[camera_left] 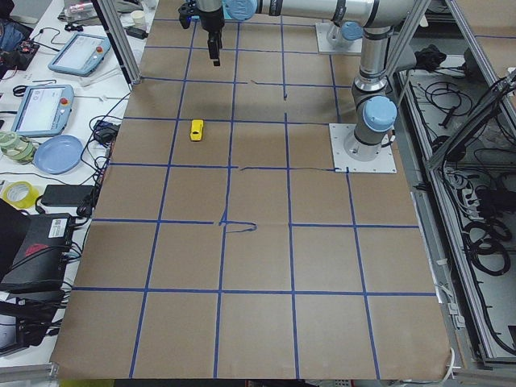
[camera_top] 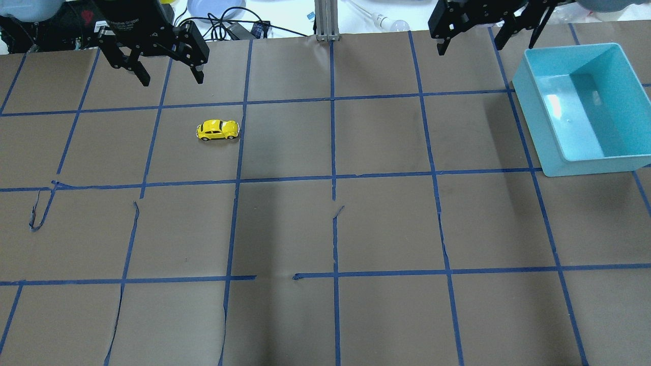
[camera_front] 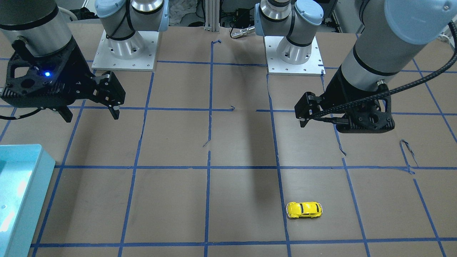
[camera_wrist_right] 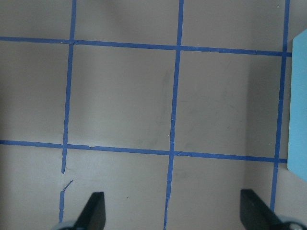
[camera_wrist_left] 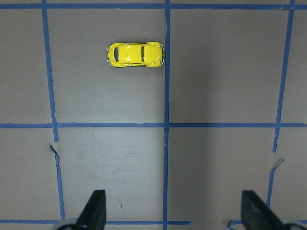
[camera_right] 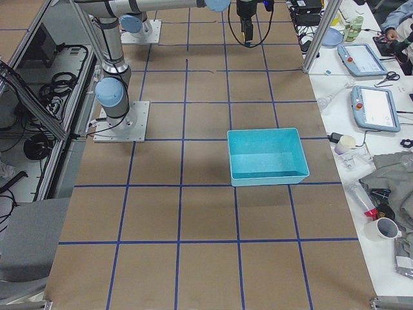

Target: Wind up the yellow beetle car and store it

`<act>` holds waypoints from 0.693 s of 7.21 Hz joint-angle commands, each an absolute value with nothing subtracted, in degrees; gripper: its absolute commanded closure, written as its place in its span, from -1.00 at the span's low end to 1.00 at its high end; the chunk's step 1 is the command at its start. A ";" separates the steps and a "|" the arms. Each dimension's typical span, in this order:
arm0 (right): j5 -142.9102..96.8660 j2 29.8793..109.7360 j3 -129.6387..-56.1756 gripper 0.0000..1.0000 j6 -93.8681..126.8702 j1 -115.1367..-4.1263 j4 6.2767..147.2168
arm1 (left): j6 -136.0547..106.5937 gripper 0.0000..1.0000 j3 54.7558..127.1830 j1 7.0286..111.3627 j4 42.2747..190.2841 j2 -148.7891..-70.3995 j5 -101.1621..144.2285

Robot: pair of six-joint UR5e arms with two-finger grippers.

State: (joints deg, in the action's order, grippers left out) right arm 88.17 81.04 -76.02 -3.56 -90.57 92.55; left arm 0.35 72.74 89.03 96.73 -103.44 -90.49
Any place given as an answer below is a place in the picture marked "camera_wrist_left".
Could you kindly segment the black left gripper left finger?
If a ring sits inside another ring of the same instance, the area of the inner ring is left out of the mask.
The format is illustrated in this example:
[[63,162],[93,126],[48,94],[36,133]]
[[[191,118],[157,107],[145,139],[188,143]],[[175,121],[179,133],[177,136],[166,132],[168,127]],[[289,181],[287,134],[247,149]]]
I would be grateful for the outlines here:
[[103,230],[106,225],[106,192],[94,190],[76,224],[78,230]]

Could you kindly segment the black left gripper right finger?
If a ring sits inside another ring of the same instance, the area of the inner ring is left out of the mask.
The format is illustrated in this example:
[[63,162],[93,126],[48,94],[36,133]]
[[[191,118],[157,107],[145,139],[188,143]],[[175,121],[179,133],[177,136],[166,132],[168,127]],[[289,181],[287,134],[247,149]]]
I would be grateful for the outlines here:
[[241,221],[246,230],[283,229],[283,223],[252,190],[242,191]]

